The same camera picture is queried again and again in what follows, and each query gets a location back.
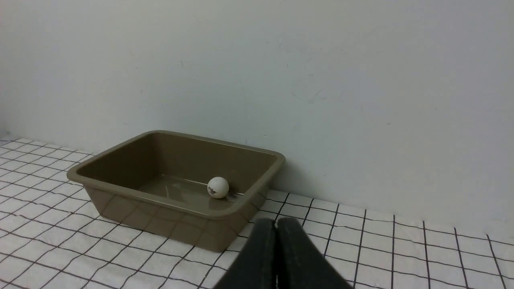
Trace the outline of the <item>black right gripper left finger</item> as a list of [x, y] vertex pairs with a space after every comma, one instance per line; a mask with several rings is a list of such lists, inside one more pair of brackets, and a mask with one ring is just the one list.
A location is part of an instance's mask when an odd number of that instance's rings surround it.
[[215, 289], [275, 289], [277, 270], [275, 221], [258, 219], [237, 258], [215, 285]]

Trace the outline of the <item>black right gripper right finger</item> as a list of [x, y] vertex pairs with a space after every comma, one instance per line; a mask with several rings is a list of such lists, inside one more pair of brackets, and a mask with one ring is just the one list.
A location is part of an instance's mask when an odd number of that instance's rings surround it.
[[352, 289], [316, 248], [296, 218], [277, 225], [277, 285], [279, 289]]

